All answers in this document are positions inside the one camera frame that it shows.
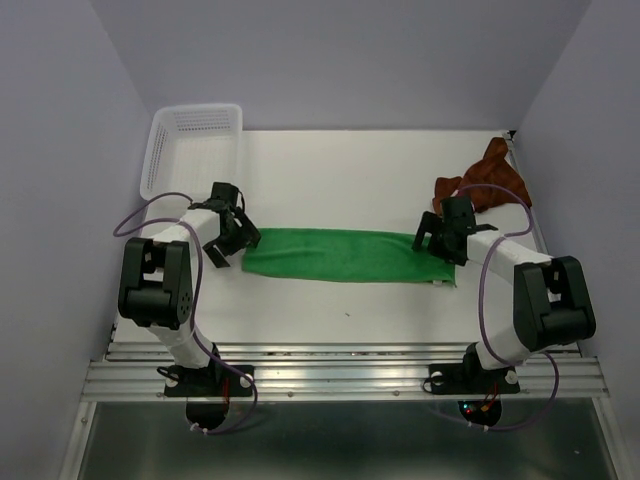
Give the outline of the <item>green microfiber towel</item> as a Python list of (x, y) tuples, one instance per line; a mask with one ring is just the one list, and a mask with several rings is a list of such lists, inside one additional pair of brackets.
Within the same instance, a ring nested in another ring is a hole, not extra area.
[(270, 278), (336, 283), (456, 283), (455, 266), (407, 233), (267, 228), (242, 257), (244, 272)]

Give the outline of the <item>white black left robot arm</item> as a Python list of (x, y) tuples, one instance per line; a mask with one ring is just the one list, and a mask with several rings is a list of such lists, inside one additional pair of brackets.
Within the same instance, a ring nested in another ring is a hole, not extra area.
[(175, 369), (188, 372), (199, 393), (215, 392), (222, 362), (214, 343), (201, 334), (195, 313), (204, 261), (227, 268), (228, 259), (256, 247), (261, 234), (246, 213), (244, 197), (230, 183), (213, 184), (208, 199), (189, 201), (179, 218), (147, 220), (113, 232), (127, 239), (121, 267), (118, 312), (148, 330), (168, 349)]

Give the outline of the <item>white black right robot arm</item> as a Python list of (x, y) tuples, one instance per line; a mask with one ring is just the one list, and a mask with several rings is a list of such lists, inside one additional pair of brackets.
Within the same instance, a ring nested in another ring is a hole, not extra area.
[[(573, 256), (551, 257), (528, 249), (501, 232), (476, 222), (467, 196), (444, 200), (441, 213), (422, 214), (412, 249), (456, 266), (472, 262), (481, 267), (478, 317), (481, 339), (470, 360), (460, 366), (463, 384), (482, 390), (496, 370), (514, 367), (548, 347), (589, 339), (596, 332), (582, 265)], [(512, 287), (512, 314), (506, 324), (489, 330), (484, 318), (486, 278), (493, 273)]]

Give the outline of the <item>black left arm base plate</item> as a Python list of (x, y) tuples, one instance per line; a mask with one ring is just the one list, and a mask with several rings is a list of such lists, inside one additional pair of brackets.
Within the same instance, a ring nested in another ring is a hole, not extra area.
[(156, 371), (164, 378), (164, 395), (169, 398), (250, 398), (253, 395), (244, 376), (216, 363), (201, 369), (160, 366)]

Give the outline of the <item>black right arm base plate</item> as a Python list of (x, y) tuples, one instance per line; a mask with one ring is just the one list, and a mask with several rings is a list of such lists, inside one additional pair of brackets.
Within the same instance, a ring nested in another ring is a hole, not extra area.
[(520, 385), (513, 368), (469, 370), (462, 363), (436, 363), (427, 366), (422, 389), (433, 395), (473, 396), (487, 393), (517, 394)]

